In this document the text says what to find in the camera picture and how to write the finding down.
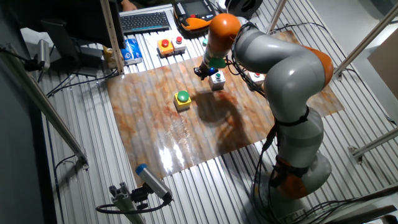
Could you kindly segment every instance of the bracket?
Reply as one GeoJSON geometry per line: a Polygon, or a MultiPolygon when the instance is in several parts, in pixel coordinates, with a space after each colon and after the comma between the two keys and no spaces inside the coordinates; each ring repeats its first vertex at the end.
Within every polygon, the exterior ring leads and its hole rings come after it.
{"type": "Polygon", "coordinates": [[[81,163],[82,163],[82,168],[84,169],[84,170],[88,170],[88,168],[90,168],[90,166],[88,165],[88,161],[87,160],[81,160],[81,163]]]}
{"type": "Polygon", "coordinates": [[[363,155],[360,155],[358,157],[355,157],[354,154],[355,152],[358,151],[357,147],[354,146],[348,146],[348,152],[354,157],[354,159],[356,160],[356,162],[358,162],[358,164],[362,164],[363,162],[363,155]]]}

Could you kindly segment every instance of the blue box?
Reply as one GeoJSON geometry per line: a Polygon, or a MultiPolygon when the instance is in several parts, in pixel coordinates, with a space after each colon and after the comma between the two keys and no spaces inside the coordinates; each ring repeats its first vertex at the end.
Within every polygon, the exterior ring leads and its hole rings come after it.
{"type": "Polygon", "coordinates": [[[142,54],[136,39],[127,39],[126,48],[121,49],[124,65],[134,65],[142,62],[142,54]]]}

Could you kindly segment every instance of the monitor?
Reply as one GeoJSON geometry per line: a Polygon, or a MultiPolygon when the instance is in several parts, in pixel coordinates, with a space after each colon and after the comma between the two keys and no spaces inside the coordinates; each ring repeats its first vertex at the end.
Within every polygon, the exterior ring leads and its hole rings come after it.
{"type": "MultiPolygon", "coordinates": [[[[102,50],[80,47],[99,43],[111,47],[100,0],[6,0],[6,7],[20,28],[47,32],[61,58],[52,61],[51,70],[96,75],[102,50]]],[[[125,41],[116,0],[109,0],[120,49],[125,41]]]]}

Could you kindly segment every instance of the person's hand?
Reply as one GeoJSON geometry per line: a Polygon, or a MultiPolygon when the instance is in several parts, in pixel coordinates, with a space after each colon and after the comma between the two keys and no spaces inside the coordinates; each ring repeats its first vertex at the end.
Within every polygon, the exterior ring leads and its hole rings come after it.
{"type": "Polygon", "coordinates": [[[123,12],[137,10],[137,6],[131,3],[129,0],[123,0],[122,3],[123,12]]]}

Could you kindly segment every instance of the metal grating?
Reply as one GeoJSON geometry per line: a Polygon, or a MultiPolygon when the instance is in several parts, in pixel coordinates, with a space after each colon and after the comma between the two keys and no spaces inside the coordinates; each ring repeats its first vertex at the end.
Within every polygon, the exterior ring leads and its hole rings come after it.
{"type": "MultiPolygon", "coordinates": [[[[276,0],[263,2],[256,13],[259,27],[265,27],[270,21],[276,4],[276,0]]],[[[170,6],[154,8],[157,11],[166,10],[173,26],[170,9],[170,6]]],[[[301,22],[323,24],[308,0],[288,1],[277,27],[286,23],[301,22]]],[[[344,59],[342,51],[324,31],[310,26],[294,27],[292,30],[303,45],[330,55],[335,66],[344,59]]],[[[161,33],[135,35],[144,60],[140,64],[124,67],[126,73],[161,67],[204,53],[204,47],[201,45],[204,37],[200,37],[188,41],[185,54],[159,58],[156,49],[148,41],[151,36],[159,34],[161,33]]],[[[98,44],[89,47],[102,49],[98,44]]],[[[99,71],[98,76],[103,77],[107,73],[109,71],[99,71]]],[[[66,77],[67,75],[62,74],[51,77],[45,75],[40,85],[47,93],[66,77]]],[[[74,84],[91,79],[93,78],[71,75],[68,82],[74,84]]],[[[394,162],[398,161],[396,138],[366,153],[362,165],[357,165],[347,151],[349,145],[363,146],[393,129],[392,124],[385,119],[372,99],[372,93],[369,93],[359,77],[351,72],[345,72],[341,82],[333,79],[330,86],[345,109],[323,118],[325,138],[320,152],[330,160],[333,172],[321,189],[302,199],[303,204],[308,207],[327,200],[366,195],[396,183],[398,177],[398,167],[394,162]]],[[[57,171],[60,202],[56,197],[54,174],[51,173],[58,222],[62,223],[59,206],[61,204],[65,223],[129,223],[122,215],[105,215],[95,211],[97,205],[111,203],[111,195],[108,192],[110,185],[118,185],[123,181],[130,189],[136,187],[105,84],[90,82],[74,86],[72,89],[64,89],[51,97],[50,101],[64,122],[69,125],[78,142],[86,149],[90,165],[88,170],[78,169],[74,166],[75,158],[60,165],[57,171]]],[[[47,127],[44,122],[49,158],[52,153],[47,128],[55,163],[73,155],[53,127],[47,127]]],[[[146,222],[264,223],[249,199],[254,168],[261,147],[262,143],[257,142],[164,178],[165,184],[174,193],[175,201],[170,207],[144,214],[146,222]]],[[[264,155],[268,171],[275,163],[275,156],[274,146],[264,155]]],[[[49,164],[50,167],[55,165],[51,159],[49,164]]],[[[156,196],[151,196],[148,203],[150,207],[160,205],[156,196]]]]}

